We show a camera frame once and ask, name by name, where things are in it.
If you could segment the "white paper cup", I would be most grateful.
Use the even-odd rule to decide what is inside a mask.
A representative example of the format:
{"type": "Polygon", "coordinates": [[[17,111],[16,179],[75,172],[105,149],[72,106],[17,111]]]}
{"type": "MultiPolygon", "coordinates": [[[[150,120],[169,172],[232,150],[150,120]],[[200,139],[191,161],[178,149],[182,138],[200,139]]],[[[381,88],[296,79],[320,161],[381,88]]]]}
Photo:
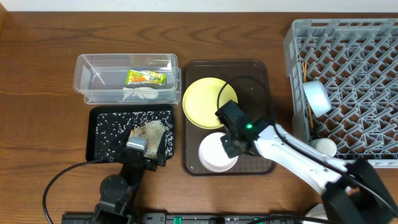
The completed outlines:
{"type": "Polygon", "coordinates": [[[335,142],[328,138],[314,139],[308,144],[317,151],[329,156],[334,156],[337,152],[337,146],[335,142]]]}

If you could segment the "yellow round plate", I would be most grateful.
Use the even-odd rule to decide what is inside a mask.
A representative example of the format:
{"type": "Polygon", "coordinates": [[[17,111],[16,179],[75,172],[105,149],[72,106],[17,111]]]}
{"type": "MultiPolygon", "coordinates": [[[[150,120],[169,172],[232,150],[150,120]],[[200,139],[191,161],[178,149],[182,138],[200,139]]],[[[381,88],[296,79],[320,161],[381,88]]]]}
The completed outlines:
{"type": "Polygon", "coordinates": [[[223,125],[215,115],[218,108],[229,100],[238,102],[234,89],[227,85],[219,92],[226,82],[219,78],[207,77],[193,82],[183,95],[183,111],[188,120],[203,129],[217,129],[223,125]]]}

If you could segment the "white tissue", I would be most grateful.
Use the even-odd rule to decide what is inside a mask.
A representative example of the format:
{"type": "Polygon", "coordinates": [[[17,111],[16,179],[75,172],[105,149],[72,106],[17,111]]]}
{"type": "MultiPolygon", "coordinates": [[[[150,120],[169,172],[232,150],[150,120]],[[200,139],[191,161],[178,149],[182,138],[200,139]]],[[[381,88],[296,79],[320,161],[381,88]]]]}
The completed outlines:
{"type": "Polygon", "coordinates": [[[137,88],[123,88],[123,100],[131,97],[139,97],[142,100],[148,99],[153,100],[156,99],[159,95],[159,92],[153,88],[149,87],[137,87],[137,88]]]}

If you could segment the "white bowl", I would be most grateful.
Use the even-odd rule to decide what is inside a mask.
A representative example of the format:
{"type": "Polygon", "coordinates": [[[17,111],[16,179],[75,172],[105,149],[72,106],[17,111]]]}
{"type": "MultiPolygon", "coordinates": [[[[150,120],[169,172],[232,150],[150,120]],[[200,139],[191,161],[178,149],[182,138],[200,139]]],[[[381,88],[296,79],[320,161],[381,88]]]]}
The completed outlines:
{"type": "Polygon", "coordinates": [[[238,156],[229,158],[225,152],[221,137],[225,133],[215,132],[207,135],[199,145],[198,156],[201,164],[212,172],[230,170],[238,161],[238,156]]]}

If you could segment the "green snack wrapper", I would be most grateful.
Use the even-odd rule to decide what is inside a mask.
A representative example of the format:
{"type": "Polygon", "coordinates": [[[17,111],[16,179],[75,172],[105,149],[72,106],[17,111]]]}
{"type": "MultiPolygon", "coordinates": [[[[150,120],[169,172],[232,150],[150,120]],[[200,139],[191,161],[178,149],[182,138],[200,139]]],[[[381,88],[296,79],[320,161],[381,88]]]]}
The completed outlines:
{"type": "Polygon", "coordinates": [[[167,81],[166,74],[157,73],[150,70],[130,70],[128,72],[125,84],[156,84],[163,85],[167,81]]]}

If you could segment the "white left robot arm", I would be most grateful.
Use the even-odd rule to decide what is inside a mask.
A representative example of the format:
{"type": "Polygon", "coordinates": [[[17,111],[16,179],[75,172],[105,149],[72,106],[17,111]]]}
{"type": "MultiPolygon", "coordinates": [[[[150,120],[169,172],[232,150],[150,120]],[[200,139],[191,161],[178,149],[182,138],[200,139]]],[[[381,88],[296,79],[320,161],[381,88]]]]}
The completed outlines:
{"type": "Polygon", "coordinates": [[[107,176],[100,184],[100,200],[95,207],[94,224],[135,224],[141,222],[139,212],[132,209],[144,172],[155,172],[158,166],[164,167],[165,133],[160,135],[156,158],[145,156],[147,140],[131,136],[127,131],[116,137],[109,146],[114,153],[110,158],[122,164],[120,173],[107,176]]]}

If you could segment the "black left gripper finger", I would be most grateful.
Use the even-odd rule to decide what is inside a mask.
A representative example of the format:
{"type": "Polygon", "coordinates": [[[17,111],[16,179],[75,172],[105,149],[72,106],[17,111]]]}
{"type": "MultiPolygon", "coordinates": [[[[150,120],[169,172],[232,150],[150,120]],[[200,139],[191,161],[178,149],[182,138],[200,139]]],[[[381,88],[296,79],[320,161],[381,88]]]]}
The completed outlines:
{"type": "Polygon", "coordinates": [[[162,137],[161,137],[161,139],[160,139],[160,142],[159,142],[159,146],[158,146],[158,149],[157,149],[157,155],[158,156],[164,156],[165,155],[165,150],[166,150],[166,143],[165,143],[165,135],[166,135],[166,132],[163,132],[162,133],[162,137]]]}
{"type": "Polygon", "coordinates": [[[117,154],[122,153],[126,149],[127,140],[129,139],[130,134],[124,133],[117,135],[110,144],[111,156],[115,156],[117,154]]]}

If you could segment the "wooden chopstick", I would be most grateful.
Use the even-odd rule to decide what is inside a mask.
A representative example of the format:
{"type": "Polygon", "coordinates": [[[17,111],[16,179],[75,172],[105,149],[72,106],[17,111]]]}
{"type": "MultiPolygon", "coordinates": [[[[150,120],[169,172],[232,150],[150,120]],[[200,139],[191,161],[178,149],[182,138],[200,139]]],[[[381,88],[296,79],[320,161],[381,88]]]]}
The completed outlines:
{"type": "Polygon", "coordinates": [[[313,130],[314,129],[314,125],[313,125],[313,116],[312,116],[312,109],[309,103],[307,103],[307,107],[308,107],[308,119],[310,122],[310,129],[313,130]]]}
{"type": "Polygon", "coordinates": [[[305,83],[307,81],[307,64],[308,62],[305,60],[302,63],[302,68],[303,68],[303,82],[305,83]]]}

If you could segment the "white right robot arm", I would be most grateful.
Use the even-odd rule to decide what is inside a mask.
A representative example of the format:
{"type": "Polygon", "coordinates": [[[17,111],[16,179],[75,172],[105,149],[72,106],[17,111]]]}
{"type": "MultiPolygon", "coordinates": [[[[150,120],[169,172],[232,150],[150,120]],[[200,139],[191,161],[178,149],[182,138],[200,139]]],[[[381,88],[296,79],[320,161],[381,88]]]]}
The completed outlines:
{"type": "Polygon", "coordinates": [[[396,202],[367,160],[328,156],[263,119],[222,123],[228,130],[221,138],[228,155],[250,152],[300,177],[320,194],[327,223],[389,223],[397,217],[396,202]]]}

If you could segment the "blue bowl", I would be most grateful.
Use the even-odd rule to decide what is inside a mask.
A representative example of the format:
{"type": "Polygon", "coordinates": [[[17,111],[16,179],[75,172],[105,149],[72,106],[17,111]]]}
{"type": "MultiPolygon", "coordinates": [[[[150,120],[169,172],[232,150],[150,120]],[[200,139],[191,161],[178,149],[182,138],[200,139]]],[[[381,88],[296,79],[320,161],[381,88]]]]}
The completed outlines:
{"type": "Polygon", "coordinates": [[[331,102],[323,84],[319,80],[305,82],[303,90],[316,117],[321,117],[331,110],[331,102]]]}

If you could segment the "leftover noodles and rice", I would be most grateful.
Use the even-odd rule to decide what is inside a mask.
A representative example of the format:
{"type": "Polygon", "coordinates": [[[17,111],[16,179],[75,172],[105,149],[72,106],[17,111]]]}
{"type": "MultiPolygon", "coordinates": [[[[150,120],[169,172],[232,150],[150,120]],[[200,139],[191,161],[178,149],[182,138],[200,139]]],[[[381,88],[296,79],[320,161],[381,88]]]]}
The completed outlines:
{"type": "Polygon", "coordinates": [[[130,136],[147,139],[145,156],[156,158],[162,133],[166,132],[166,158],[174,154],[174,113],[165,111],[136,111],[101,113],[95,119],[95,139],[93,159],[102,159],[111,154],[111,141],[119,134],[128,130],[130,136]]]}

